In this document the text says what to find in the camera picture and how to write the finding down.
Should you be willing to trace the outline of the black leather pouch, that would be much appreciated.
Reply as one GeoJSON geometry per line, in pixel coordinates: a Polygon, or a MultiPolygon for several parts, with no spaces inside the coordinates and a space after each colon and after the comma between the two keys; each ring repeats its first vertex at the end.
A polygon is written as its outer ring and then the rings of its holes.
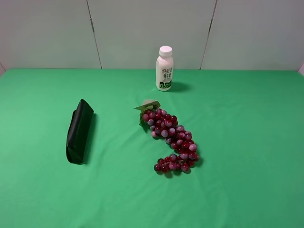
{"type": "Polygon", "coordinates": [[[92,107],[84,99],[80,100],[77,109],[72,113],[66,138],[66,158],[72,164],[84,163],[86,142],[93,114],[92,107]]]}

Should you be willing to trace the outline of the white milk bottle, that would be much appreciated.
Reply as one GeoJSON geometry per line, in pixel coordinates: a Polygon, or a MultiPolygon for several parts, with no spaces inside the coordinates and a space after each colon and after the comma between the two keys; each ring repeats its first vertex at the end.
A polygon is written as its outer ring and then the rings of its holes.
{"type": "Polygon", "coordinates": [[[156,60],[156,87],[160,91],[168,91],[171,88],[174,61],[172,47],[162,46],[156,60]]]}

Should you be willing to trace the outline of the red grape bunch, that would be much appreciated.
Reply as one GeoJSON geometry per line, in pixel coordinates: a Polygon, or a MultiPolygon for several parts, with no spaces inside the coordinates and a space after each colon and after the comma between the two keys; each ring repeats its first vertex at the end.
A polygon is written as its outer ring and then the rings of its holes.
{"type": "Polygon", "coordinates": [[[159,174],[170,171],[190,173],[191,168],[200,161],[198,146],[192,139],[192,133],[179,124],[177,116],[162,109],[156,100],[144,100],[134,109],[140,112],[139,125],[150,130],[152,138],[163,139],[173,150],[170,155],[157,160],[154,171],[159,174]]]}

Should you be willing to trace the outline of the green tablecloth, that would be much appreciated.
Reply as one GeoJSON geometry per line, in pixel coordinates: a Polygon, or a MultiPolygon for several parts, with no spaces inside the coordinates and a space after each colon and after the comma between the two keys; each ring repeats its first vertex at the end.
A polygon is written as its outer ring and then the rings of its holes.
{"type": "Polygon", "coordinates": [[[301,228],[304,78],[295,71],[10,69],[0,78],[3,228],[301,228]],[[72,113],[94,114],[83,164],[67,160],[72,113]],[[200,161],[158,174],[172,153],[139,125],[155,99],[192,133],[200,161]]]}

